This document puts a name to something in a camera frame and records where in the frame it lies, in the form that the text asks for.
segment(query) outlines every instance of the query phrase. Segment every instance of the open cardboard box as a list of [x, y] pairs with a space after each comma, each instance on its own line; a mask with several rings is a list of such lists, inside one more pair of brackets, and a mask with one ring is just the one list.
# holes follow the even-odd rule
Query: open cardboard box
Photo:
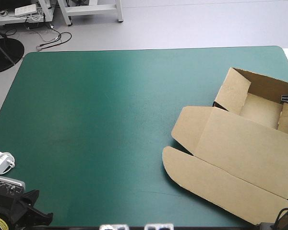
[[172, 136], [193, 156], [163, 150], [180, 186], [258, 224], [288, 207], [288, 83], [230, 68], [214, 107], [187, 106]]

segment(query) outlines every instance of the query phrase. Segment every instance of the power adapter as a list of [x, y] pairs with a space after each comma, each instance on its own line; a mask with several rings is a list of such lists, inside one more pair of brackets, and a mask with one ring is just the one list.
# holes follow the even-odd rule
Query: power adapter
[[9, 152], [0, 152], [0, 175], [15, 167], [15, 158]]

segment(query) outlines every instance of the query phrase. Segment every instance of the green table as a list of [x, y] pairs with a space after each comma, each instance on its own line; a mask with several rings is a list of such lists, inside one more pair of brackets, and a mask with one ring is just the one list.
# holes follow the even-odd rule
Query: green table
[[229, 67], [288, 81], [274, 46], [30, 53], [0, 111], [8, 176], [40, 189], [52, 225], [247, 226], [162, 164], [165, 146], [180, 148], [170, 133], [182, 107], [211, 106]]

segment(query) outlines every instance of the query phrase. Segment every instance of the floor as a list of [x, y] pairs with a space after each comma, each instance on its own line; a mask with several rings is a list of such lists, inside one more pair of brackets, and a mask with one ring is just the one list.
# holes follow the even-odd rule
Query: floor
[[[46, 51], [280, 46], [288, 57], [288, 0], [122, 0], [122, 6], [123, 23], [114, 14], [78, 16], [70, 27], [56, 9], [55, 29], [72, 33], [72, 40]], [[56, 37], [37, 31], [45, 40]], [[24, 25], [12, 37], [25, 53], [43, 43]], [[0, 108], [19, 66], [0, 73]]]

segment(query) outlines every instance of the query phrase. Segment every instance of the metal shelf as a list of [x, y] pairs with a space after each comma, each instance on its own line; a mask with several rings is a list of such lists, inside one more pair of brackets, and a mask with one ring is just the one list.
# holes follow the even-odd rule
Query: metal shelf
[[[46, 22], [51, 22], [55, 8], [54, 7], [51, 9], [48, 9], [48, 8], [51, 6], [51, 4], [55, 4], [56, 0], [47, 0], [47, 2], [45, 0], [39, 0], [38, 3], [40, 4], [40, 6], [43, 9], [43, 12], [45, 13]], [[37, 22], [43, 22], [43, 21], [44, 21], [43, 17], [41, 17], [39, 21], [26, 20], [25, 17], [23, 16], [15, 17], [14, 11], [9, 11], [9, 15], [6, 15], [4, 17], [0, 15], [0, 25], [11, 24], [11, 23], [24, 23], [24, 22], [37, 23]]]

